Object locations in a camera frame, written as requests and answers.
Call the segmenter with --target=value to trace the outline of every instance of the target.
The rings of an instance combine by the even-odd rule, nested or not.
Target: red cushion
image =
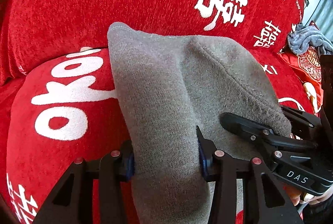
[[[27,75],[7,143],[9,192],[21,223],[34,218],[76,157],[98,159],[129,139],[116,97],[107,48],[50,60]],[[122,190],[129,222],[139,223],[130,184]]]
[[[81,47],[106,47],[108,27],[115,21],[161,35],[225,36],[248,49],[277,52],[292,23],[303,15],[303,0],[224,0],[223,6],[230,2],[244,15],[238,17],[239,22],[233,21],[235,7],[230,21],[229,10],[223,17],[216,16],[214,5],[222,9],[219,0],[204,0],[204,5],[212,6],[206,10],[198,0],[10,0],[1,30],[0,85],[7,77],[28,73]],[[204,30],[215,16],[216,26]],[[264,40],[257,42],[254,37],[268,38],[266,35],[274,42],[268,48]]]

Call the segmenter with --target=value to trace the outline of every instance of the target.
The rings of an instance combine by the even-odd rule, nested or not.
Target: finger
[[[289,186],[289,185],[285,185],[284,190],[286,191],[287,195],[291,199],[298,199],[302,194],[302,191],[298,190],[295,187]]]
[[[333,187],[330,187],[323,195],[319,197],[313,197],[310,202],[317,200],[318,202],[322,202],[328,200],[333,194]]]
[[[301,200],[300,197],[298,197],[296,199],[291,199],[291,201],[292,201],[292,203],[293,203],[294,206],[298,205],[300,200]]]
[[[310,205],[316,205],[316,204],[319,204],[319,203],[320,203],[320,201],[318,201],[318,200],[314,200],[314,201],[309,202]]]

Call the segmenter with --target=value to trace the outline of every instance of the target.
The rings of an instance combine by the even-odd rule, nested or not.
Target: gray cloth
[[[195,126],[218,149],[249,160],[259,154],[224,130],[231,112],[291,132],[260,64],[225,37],[168,37],[114,23],[109,52],[119,105],[133,143],[133,199],[142,224],[206,224],[214,184],[199,167]],[[242,210],[241,184],[237,211]]]
[[[306,27],[302,22],[297,24],[295,32],[288,34],[287,41],[290,50],[296,55],[305,53],[309,45],[318,47],[319,56],[333,54],[332,42],[315,26]]]

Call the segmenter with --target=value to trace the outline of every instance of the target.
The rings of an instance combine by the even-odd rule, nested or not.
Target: red bag
[[[310,82],[314,86],[318,108],[320,108],[323,104],[324,91],[321,89],[321,67],[315,47],[309,46],[308,50],[301,55],[295,55],[289,49],[278,55],[290,65],[303,83]]]

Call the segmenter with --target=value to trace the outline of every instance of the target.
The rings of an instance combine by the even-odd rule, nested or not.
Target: sock
[[[218,149],[249,160],[254,147],[219,124],[231,112],[291,132],[261,66],[225,37],[159,36],[116,22],[108,31],[119,105],[135,157],[134,204],[141,223],[206,224],[214,184],[200,173],[195,126]],[[242,189],[237,186],[237,211]]]

